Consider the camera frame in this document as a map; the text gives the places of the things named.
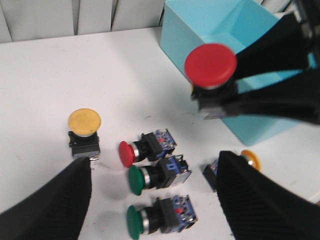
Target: red button cap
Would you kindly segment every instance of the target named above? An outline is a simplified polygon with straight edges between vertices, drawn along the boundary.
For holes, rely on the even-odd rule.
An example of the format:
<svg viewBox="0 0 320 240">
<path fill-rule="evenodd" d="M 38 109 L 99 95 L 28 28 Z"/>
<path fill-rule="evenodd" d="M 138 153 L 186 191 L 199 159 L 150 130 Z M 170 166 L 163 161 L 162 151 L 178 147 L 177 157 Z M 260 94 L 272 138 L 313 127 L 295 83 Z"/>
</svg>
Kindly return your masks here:
<svg viewBox="0 0 320 240">
<path fill-rule="evenodd" d="M 120 142 L 119 155 L 120 155 L 122 164 L 126 168 L 130 168 L 136 160 L 134 148 L 130 144 L 128 144 L 126 141 Z"/>
<path fill-rule="evenodd" d="M 207 43 L 195 48 L 186 58 L 184 71 L 198 87 L 210 88 L 224 84 L 237 68 L 237 56 L 220 43 Z"/>
</svg>

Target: yellow button cap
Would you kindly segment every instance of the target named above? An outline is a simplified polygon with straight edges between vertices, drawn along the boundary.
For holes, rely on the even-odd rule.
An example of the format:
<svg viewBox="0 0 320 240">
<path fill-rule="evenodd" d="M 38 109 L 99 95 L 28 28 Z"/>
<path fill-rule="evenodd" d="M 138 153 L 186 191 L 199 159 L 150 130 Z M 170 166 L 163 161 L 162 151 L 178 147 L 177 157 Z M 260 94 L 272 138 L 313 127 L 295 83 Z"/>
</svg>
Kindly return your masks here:
<svg viewBox="0 0 320 240">
<path fill-rule="evenodd" d="M 68 124 L 77 135 L 91 135 L 99 129 L 101 117 L 95 110 L 81 108 L 71 113 Z"/>
<path fill-rule="evenodd" d="M 246 149 L 241 152 L 241 155 L 244 155 L 247 158 L 249 158 L 249 160 L 253 162 L 253 167 L 258 171 L 261 171 L 262 165 L 260 158 L 253 151 Z"/>
</svg>

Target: white table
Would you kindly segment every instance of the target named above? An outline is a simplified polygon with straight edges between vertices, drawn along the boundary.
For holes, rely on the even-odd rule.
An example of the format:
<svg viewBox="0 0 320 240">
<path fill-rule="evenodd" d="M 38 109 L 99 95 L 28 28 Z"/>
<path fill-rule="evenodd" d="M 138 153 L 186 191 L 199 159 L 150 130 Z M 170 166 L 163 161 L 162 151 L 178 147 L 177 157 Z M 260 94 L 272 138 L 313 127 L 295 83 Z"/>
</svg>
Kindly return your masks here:
<svg viewBox="0 0 320 240">
<path fill-rule="evenodd" d="M 0 44 L 0 212 L 39 189 L 71 161 L 69 115 L 99 112 L 101 157 L 92 162 L 92 198 L 80 240 L 129 240 L 128 206 L 189 194 L 198 222 L 182 233 L 142 240 L 234 239 L 202 175 L 221 150 L 245 147 L 219 119 L 203 120 L 190 85 L 159 47 L 161 28 Z M 168 128 L 193 173 L 183 185 L 135 196 L 118 145 Z M 320 128 L 300 124 L 250 147 L 262 173 L 283 187 L 320 200 Z"/>
</svg>

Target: light blue bin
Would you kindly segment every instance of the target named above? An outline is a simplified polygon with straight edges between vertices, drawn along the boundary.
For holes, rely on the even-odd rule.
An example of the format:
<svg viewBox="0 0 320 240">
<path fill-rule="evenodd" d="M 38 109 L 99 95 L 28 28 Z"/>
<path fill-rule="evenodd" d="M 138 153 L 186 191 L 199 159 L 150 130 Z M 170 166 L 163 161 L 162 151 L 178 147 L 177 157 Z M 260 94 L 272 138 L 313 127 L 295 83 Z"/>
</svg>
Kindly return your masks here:
<svg viewBox="0 0 320 240">
<path fill-rule="evenodd" d="M 160 45 L 185 75 L 185 60 L 199 45 L 223 43 L 238 53 L 277 21 L 278 18 L 254 0 L 166 0 Z M 297 73 L 282 71 L 247 77 L 239 81 L 239 91 L 259 89 Z M 253 115 L 222 120 L 248 146 L 298 124 L 294 120 Z"/>
</svg>

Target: green button cap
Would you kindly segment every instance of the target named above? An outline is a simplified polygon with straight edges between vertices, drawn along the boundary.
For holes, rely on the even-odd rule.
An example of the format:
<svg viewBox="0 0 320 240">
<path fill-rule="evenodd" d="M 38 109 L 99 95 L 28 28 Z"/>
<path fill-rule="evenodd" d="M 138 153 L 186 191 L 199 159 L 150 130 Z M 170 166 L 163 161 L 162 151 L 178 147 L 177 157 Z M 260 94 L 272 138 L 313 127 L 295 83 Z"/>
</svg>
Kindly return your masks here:
<svg viewBox="0 0 320 240">
<path fill-rule="evenodd" d="M 144 232 L 144 225 L 140 212 L 138 212 L 133 205 L 131 205 L 126 212 L 126 224 L 130 237 L 134 240 L 139 240 L 140 234 Z"/>
<path fill-rule="evenodd" d="M 131 191 L 137 196 L 140 196 L 142 190 L 145 188 L 145 176 L 135 165 L 129 168 L 129 184 Z"/>
</svg>

